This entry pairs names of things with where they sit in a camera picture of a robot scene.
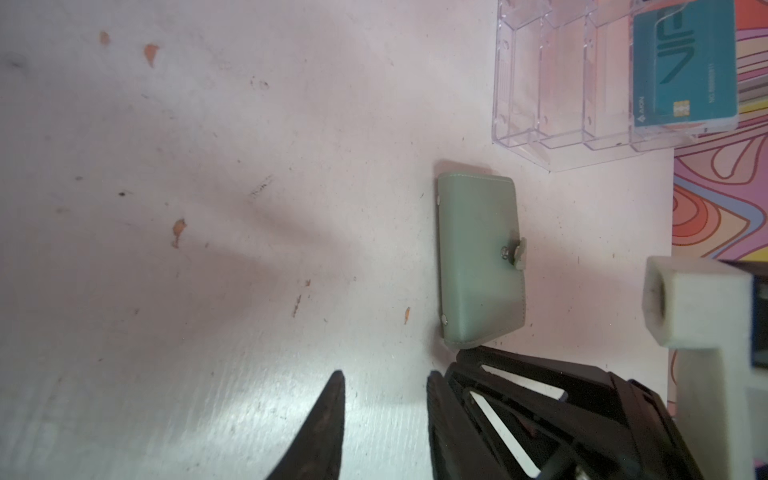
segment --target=green wallet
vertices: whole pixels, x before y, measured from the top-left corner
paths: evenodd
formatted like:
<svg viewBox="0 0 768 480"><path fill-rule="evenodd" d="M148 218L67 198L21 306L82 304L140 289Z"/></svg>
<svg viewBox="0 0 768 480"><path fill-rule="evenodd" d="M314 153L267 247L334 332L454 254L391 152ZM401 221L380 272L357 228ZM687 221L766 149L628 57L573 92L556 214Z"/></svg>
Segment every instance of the green wallet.
<svg viewBox="0 0 768 480"><path fill-rule="evenodd" d="M525 239L515 184L492 175L437 180L443 338L468 349L525 324Z"/></svg>

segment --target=orange stain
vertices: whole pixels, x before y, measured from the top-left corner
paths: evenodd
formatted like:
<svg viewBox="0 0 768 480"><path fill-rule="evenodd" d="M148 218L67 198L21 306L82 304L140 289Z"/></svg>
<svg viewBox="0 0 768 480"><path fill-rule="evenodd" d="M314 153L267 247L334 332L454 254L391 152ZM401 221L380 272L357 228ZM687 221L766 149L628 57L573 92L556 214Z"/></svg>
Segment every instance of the orange stain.
<svg viewBox="0 0 768 480"><path fill-rule="evenodd" d="M160 47L154 43L148 43L147 46L144 47L144 57L147 58L147 63L152 68L154 68L154 56L157 55L158 50L160 50Z"/></svg>
<svg viewBox="0 0 768 480"><path fill-rule="evenodd" d="M187 228L187 222L185 222L183 218L176 220L176 223L174 223L174 237L176 237L176 240L170 243L173 248L179 247L181 232L183 232L185 228Z"/></svg>

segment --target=clear plastic organizer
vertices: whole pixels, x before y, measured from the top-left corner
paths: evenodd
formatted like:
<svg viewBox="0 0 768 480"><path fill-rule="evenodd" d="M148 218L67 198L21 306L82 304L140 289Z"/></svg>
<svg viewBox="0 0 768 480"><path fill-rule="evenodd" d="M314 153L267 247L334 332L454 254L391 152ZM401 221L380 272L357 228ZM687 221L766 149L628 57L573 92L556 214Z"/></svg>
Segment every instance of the clear plastic organizer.
<svg viewBox="0 0 768 480"><path fill-rule="evenodd" d="M632 18L686 3L501 0L494 142L552 171L693 143L632 113Z"/></svg>

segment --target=colorful patterned fabric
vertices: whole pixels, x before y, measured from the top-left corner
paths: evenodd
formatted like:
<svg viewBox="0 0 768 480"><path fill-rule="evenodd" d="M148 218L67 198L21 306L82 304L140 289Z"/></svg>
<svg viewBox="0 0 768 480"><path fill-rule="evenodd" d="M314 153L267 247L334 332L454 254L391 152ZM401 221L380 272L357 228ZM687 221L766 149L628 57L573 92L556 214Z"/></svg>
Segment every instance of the colorful patterned fabric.
<svg viewBox="0 0 768 480"><path fill-rule="evenodd" d="M740 90L768 84L768 0L737 0ZM672 254L768 261L768 96L735 131L675 150Z"/></svg>

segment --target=white plastic part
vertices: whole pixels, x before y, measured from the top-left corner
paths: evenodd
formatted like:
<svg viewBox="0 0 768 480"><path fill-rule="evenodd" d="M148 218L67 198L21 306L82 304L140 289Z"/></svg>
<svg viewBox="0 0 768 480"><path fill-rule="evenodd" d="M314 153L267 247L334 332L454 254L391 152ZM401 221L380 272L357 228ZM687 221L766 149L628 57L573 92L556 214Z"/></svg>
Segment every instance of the white plastic part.
<svg viewBox="0 0 768 480"><path fill-rule="evenodd" d="M650 257L645 324L677 351L677 427L704 478L754 478L768 459L768 372L750 359L753 278L716 260Z"/></svg>

